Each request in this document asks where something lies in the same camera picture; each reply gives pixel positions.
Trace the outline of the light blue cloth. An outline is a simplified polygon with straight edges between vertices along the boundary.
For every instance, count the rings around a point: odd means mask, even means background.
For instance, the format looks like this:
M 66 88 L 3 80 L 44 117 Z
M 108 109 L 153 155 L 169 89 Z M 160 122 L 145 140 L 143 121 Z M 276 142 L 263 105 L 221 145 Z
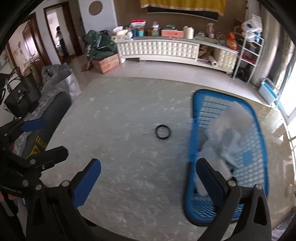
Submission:
M 240 150 L 242 136 L 236 130 L 227 128 L 220 141 L 219 156 L 232 168 L 238 169 L 236 155 Z

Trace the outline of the grey chair with yellow print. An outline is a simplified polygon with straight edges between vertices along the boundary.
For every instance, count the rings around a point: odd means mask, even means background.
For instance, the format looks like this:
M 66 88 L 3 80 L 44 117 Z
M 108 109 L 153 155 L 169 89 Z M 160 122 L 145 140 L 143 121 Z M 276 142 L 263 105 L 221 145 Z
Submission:
M 22 158 L 42 153 L 55 132 L 58 124 L 72 105 L 70 95 L 60 88 L 54 88 L 43 94 L 38 107 L 25 116 L 24 120 L 43 120 L 43 128 L 22 133 L 14 143 L 12 152 Z

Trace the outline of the blue plastic laundry basket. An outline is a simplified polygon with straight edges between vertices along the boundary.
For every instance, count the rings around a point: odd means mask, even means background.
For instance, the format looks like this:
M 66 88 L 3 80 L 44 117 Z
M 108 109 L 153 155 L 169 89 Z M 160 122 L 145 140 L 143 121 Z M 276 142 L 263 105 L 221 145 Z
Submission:
M 215 207 L 196 173 L 196 161 L 205 158 L 226 180 L 238 185 L 260 184 L 269 193 L 268 158 L 255 111 L 243 99 L 200 89 L 192 98 L 192 130 L 183 209 L 196 226 L 208 226 Z

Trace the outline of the cardboard box on floor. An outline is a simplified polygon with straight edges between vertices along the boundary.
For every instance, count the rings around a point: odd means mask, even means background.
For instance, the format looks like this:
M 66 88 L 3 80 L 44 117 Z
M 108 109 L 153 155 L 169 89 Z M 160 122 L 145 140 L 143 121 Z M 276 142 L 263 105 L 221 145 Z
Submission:
M 91 60 L 93 67 L 101 74 L 105 74 L 120 65 L 118 54 L 114 54 L 110 57 L 101 60 Z

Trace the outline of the dark green plastic bag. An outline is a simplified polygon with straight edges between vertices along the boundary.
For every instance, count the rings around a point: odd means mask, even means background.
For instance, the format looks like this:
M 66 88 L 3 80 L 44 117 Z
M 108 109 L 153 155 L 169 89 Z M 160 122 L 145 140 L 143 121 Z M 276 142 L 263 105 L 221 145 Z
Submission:
M 108 30 L 89 30 L 84 36 L 86 44 L 85 55 L 93 60 L 101 60 L 117 54 L 117 47 L 109 36 Z

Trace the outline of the blue white mop bucket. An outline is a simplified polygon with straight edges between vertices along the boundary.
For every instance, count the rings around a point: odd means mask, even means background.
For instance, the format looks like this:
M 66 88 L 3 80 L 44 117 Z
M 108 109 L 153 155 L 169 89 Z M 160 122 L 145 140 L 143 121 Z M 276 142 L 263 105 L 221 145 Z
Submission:
M 278 92 L 279 90 L 269 78 L 262 80 L 258 90 L 258 93 L 269 105 L 272 105 L 278 99 Z

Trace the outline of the white paper roll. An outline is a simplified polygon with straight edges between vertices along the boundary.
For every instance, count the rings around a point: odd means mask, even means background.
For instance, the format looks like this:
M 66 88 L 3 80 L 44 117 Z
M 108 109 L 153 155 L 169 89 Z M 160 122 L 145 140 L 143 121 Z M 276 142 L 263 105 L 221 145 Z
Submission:
M 214 67 L 218 66 L 217 60 L 212 55 L 208 56 L 208 60 L 209 60 L 209 62 L 211 63 L 212 66 L 214 66 Z

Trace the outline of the tall standing air conditioner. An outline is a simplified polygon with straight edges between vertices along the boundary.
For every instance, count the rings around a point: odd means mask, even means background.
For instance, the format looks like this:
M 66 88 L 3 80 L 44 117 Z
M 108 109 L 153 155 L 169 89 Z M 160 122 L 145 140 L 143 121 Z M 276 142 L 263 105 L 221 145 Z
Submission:
M 262 52 L 251 79 L 251 83 L 260 87 L 261 81 L 266 78 L 274 64 L 278 52 L 282 26 L 275 17 L 264 7 L 261 8 L 261 19 L 263 25 L 262 38 L 264 44 Z

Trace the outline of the white metal shelf rack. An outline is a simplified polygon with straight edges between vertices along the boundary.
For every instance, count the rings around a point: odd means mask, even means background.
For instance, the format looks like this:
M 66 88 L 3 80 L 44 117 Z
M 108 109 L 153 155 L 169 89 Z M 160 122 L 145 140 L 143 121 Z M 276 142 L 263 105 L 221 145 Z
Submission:
M 250 83 L 262 54 L 264 39 L 257 32 L 243 32 L 240 26 L 234 27 L 234 37 L 238 55 L 233 78 Z

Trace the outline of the orange bag on cabinet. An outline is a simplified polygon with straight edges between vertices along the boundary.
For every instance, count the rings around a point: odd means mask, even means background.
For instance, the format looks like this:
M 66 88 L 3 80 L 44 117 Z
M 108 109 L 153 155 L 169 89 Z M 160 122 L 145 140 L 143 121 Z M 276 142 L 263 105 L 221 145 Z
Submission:
M 237 49 L 237 43 L 233 32 L 229 33 L 229 38 L 226 41 L 226 46 L 231 50 Z

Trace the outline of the white tufted TV cabinet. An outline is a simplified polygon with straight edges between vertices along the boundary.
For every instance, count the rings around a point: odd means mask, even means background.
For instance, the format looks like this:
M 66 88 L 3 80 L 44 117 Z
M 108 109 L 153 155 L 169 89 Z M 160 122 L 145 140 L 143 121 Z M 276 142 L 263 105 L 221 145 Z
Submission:
M 232 73 L 238 52 L 223 45 L 200 40 L 167 37 L 137 37 L 116 43 L 119 59 L 137 58 L 140 61 L 162 61 L 206 67 Z M 214 67 L 208 60 L 212 55 L 218 62 Z

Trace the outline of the white cylinder jar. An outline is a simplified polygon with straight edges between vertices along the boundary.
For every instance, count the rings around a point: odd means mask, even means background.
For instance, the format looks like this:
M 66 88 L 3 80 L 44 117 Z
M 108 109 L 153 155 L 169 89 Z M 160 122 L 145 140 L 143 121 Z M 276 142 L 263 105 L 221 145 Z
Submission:
M 184 26 L 183 32 L 184 32 L 185 39 L 194 39 L 194 28 L 193 27 Z

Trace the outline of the pink drawer box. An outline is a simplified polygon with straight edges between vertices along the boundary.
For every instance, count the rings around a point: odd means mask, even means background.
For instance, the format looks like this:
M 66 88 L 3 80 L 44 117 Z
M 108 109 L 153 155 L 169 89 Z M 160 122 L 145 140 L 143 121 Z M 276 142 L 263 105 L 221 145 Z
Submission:
M 175 30 L 175 29 L 163 29 L 161 30 L 162 37 L 168 38 L 184 38 L 184 31 Z

